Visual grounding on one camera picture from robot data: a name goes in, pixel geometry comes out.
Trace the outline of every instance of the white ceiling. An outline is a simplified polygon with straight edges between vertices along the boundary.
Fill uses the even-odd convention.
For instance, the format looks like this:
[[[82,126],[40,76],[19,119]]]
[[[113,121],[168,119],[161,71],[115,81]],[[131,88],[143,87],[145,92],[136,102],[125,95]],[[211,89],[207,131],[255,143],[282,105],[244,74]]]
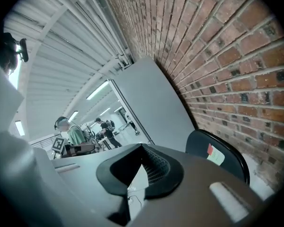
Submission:
[[[84,6],[71,1],[100,31],[82,9]],[[100,15],[92,1],[88,1]],[[116,64],[106,73],[98,72],[113,59],[112,55],[62,1],[20,0],[6,17],[5,31],[17,40],[27,39],[29,61],[21,65],[18,84],[26,100],[15,116],[15,120],[22,121],[27,140],[53,133],[54,122],[64,112],[70,117],[78,110],[74,121],[82,124],[94,120],[111,105],[115,109],[121,106],[109,85],[90,101],[86,100],[106,79],[119,73],[120,66]],[[99,79],[80,98],[75,98],[99,74]]]

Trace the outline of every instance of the red sticker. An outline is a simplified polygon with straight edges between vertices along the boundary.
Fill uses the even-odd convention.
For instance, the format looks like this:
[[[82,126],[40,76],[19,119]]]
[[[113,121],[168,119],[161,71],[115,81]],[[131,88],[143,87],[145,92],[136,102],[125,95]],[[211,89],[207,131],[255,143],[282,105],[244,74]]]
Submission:
[[[207,153],[208,153],[209,155],[211,155],[211,154],[213,153],[213,147],[212,147],[212,145],[211,145],[210,143],[208,144]]]

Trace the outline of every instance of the open door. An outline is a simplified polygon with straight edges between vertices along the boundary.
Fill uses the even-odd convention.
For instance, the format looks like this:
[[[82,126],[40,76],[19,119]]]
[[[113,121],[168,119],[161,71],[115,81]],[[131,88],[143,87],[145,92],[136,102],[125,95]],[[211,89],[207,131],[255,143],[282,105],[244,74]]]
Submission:
[[[175,90],[150,57],[131,65],[110,84],[150,143],[185,151],[195,128]]]

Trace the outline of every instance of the black chair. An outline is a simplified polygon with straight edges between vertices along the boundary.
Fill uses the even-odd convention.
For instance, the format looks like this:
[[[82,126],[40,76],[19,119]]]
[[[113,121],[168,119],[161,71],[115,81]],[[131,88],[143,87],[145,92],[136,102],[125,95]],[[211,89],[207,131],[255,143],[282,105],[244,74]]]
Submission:
[[[249,169],[242,154],[232,145],[214,134],[200,129],[193,131],[187,139],[186,153],[207,158],[207,149],[209,144],[213,145],[225,155],[225,160],[222,162],[220,167],[224,168],[226,171],[232,173],[249,185]]]

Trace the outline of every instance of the dark pants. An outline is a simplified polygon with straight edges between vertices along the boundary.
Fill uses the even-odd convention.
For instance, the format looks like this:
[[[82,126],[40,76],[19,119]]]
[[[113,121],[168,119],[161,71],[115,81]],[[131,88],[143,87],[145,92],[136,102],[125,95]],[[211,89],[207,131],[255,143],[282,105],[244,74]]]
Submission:
[[[129,122],[129,124],[133,127],[134,130],[136,129],[136,126],[134,125],[133,122]]]
[[[113,138],[108,138],[109,142],[112,143],[112,145],[115,147],[115,148],[118,148],[118,147],[121,147],[122,145],[116,141],[116,139],[113,137]]]

